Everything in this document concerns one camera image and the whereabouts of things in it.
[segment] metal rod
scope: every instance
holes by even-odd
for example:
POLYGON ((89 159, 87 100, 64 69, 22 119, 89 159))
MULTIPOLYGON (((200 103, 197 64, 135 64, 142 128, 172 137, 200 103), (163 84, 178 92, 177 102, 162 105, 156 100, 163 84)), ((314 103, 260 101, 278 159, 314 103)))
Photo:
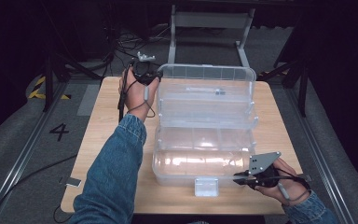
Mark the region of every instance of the metal rod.
POLYGON ((353 221, 351 212, 349 211, 348 206, 345 204, 342 194, 338 188, 336 179, 333 177, 333 174, 331 173, 330 168, 324 159, 324 154, 322 153, 318 142, 312 133, 310 125, 308 124, 307 119, 302 117, 300 111, 298 110, 295 91, 293 89, 285 89, 285 91, 293 109, 296 111, 296 117, 298 118, 301 127, 310 143, 310 153, 315 161, 319 173, 321 174, 322 180, 327 189, 327 193, 329 194, 330 199, 337 211, 340 223, 354 224, 355 222, 353 221))
MULTIPOLYGON (((13 167, 7 175, 7 178, 0 188, 0 202, 5 197, 6 194, 11 193, 8 192, 21 178, 22 172, 25 170, 25 166, 28 161, 31 159, 31 156, 34 152, 34 148, 40 138, 41 132, 43 131, 48 119, 50 118, 52 112, 54 111, 55 106, 61 99, 68 83, 59 83, 57 90, 54 94, 54 100, 51 104, 50 109, 47 112, 42 113, 38 122, 36 123, 30 137, 28 138, 24 148, 21 151, 21 154, 17 158, 13 167)), ((2 202, 0 206, 0 210, 5 206, 10 195, 7 195, 6 199, 2 202)))

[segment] metal stand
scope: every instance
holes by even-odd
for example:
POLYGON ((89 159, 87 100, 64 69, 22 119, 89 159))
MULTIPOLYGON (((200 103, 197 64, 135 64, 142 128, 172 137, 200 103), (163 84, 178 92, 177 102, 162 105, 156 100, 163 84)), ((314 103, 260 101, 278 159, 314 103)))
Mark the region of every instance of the metal stand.
POLYGON ((285 88, 293 88, 300 79, 300 88, 298 93, 298 109, 301 112, 303 117, 306 117, 305 114, 305 100, 307 94, 307 85, 308 85, 308 67, 305 62, 293 61, 286 63, 272 70, 271 72, 264 73, 262 77, 258 77, 257 81, 267 81, 268 79, 279 75, 280 73, 289 70, 286 77, 283 79, 282 84, 285 88))
POLYGON ((249 13, 208 13, 208 12, 182 12, 176 11, 175 5, 172 6, 171 14, 171 44, 168 54, 168 63, 175 62, 176 53, 176 27, 208 27, 208 28, 231 28, 242 29, 241 41, 236 42, 237 51, 241 58, 241 64, 249 67, 243 49, 246 38, 248 37, 255 9, 250 9, 249 13))
POLYGON ((78 71, 84 73, 88 77, 93 79, 103 79, 103 77, 98 76, 97 74, 90 71, 88 68, 82 66, 78 62, 73 62, 64 56, 54 53, 51 49, 47 49, 49 54, 47 55, 45 64, 46 64, 46 102, 43 112, 48 111, 49 107, 53 102, 53 73, 59 80, 59 82, 67 82, 71 79, 68 71, 65 69, 65 65, 69 64, 73 66, 78 71))

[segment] yellow tape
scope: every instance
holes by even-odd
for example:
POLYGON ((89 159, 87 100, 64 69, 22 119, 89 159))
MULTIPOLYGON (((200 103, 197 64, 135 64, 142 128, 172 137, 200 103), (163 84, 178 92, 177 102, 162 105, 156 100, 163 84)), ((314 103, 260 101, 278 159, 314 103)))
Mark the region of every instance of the yellow tape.
MULTIPOLYGON (((34 85, 34 89, 32 90, 31 94, 28 96, 29 99, 31 98, 38 98, 38 99, 46 99, 46 94, 38 93, 40 87, 45 82, 46 77, 44 74, 40 76, 40 78, 37 80, 36 84, 34 85)), ((61 99, 62 100, 70 100, 72 98, 72 95, 64 94, 61 99)))

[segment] gray carpet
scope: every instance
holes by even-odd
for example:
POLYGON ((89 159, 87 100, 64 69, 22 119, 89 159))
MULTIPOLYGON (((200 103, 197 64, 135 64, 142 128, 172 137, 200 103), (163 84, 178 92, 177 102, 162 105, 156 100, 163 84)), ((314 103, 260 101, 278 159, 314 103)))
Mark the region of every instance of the gray carpet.
MULTIPOLYGON (((251 29, 246 41, 245 52, 249 64, 257 73, 270 71, 278 57, 291 29, 251 29)), ((176 62, 214 65, 241 65, 234 43, 241 37, 241 32, 233 30, 205 30, 187 29, 178 33, 176 62)), ((147 44, 141 49, 128 51, 132 55, 140 50, 147 55, 155 55, 157 64, 167 62, 169 36, 157 42, 147 44)), ((130 60, 130 56, 117 52, 111 68, 106 76, 118 76, 123 70, 123 64, 130 60)), ((320 171, 310 155, 310 145, 307 141, 294 108, 288 100, 287 90, 280 84, 282 77, 275 77, 268 81, 272 88, 283 121, 289 132, 296 154, 305 174, 311 175, 312 188, 320 195, 325 204, 336 214, 339 212, 332 203, 320 171)), ((30 83, 30 90, 37 78, 30 83)), ((90 80, 86 76, 76 75, 66 86, 65 94, 70 94, 70 100, 60 100, 49 117, 40 138, 34 148, 22 177, 27 176, 41 167, 55 161, 63 160, 75 155, 86 130, 90 109, 98 92, 99 82, 90 80), (64 133, 59 141, 58 133, 50 133, 54 128, 65 124, 64 133)), ((21 153, 33 127, 41 117, 44 101, 29 99, 28 104, 13 114, 0 127, 0 187, 21 153)), ((315 138, 321 147, 329 167, 334 174, 342 197, 351 211, 354 223, 358 223, 358 174, 352 167, 349 159, 324 113, 317 94, 309 87, 307 94, 307 122, 313 130, 315 138)), ((45 171, 33 175, 9 195, 3 203, 0 213, 0 223, 57 223, 68 218, 60 209, 65 186, 60 184, 72 171, 75 160, 71 159, 57 164, 45 171)), ((285 223, 286 216, 265 216, 265 223, 285 223)), ((246 217, 237 217, 229 223, 246 223, 246 217)))

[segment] metal frame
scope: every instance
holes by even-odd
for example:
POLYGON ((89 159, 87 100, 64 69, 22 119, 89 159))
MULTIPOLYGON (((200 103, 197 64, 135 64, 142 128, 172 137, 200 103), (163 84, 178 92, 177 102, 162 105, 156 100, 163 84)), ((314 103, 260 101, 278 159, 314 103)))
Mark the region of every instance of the metal frame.
POLYGON ((177 12, 176 6, 172 6, 171 14, 171 43, 168 54, 168 63, 175 62, 176 54, 176 27, 213 27, 213 28, 231 28, 242 29, 243 35, 241 41, 236 41, 236 48, 240 55, 241 64, 249 67, 249 62, 243 49, 255 9, 252 8, 248 13, 208 13, 208 12, 177 12))
POLYGON ((42 130, 45 128, 49 118, 51 117, 57 103, 59 102, 61 96, 63 95, 68 83, 61 82, 58 84, 58 87, 55 92, 53 92, 53 99, 51 104, 48 105, 48 110, 42 113, 38 122, 36 123, 30 137, 28 138, 27 143, 21 151, 21 154, 17 158, 15 164, 12 166, 11 170, 7 174, 7 178, 0 188, 0 213, 1 209, 5 206, 8 198, 11 195, 11 188, 15 186, 21 179, 21 175, 25 170, 28 161, 31 159, 31 156, 34 152, 35 146, 39 141, 42 130))
POLYGON ((324 158, 324 154, 313 135, 312 129, 306 118, 302 117, 301 112, 297 109, 298 101, 296 99, 296 93, 293 89, 286 89, 286 94, 291 103, 293 109, 296 111, 296 117, 304 131, 304 134, 307 137, 308 142, 310 143, 310 154, 312 155, 313 160, 315 161, 316 167, 318 168, 319 173, 321 174, 324 186, 326 187, 327 193, 330 196, 331 202, 333 203, 337 215, 339 218, 339 223, 355 223, 353 217, 351 216, 351 211, 349 210, 344 197, 337 185, 337 181, 334 178, 330 168, 328 167, 327 161, 324 158))

